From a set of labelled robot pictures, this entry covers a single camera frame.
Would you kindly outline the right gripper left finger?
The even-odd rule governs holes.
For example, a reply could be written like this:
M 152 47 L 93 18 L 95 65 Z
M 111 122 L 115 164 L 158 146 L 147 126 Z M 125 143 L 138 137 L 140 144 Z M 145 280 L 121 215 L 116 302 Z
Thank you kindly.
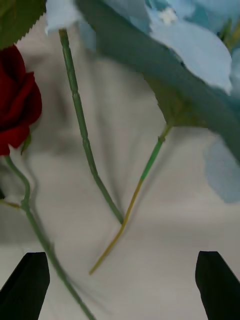
M 49 284 L 46 253 L 26 253 L 0 290 L 0 318 L 37 320 Z

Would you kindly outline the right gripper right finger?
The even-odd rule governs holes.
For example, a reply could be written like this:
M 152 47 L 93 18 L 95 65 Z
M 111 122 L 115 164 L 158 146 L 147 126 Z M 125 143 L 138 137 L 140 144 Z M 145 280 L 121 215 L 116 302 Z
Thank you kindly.
M 240 319 L 240 281 L 217 251 L 198 253 L 195 282 L 209 320 Z

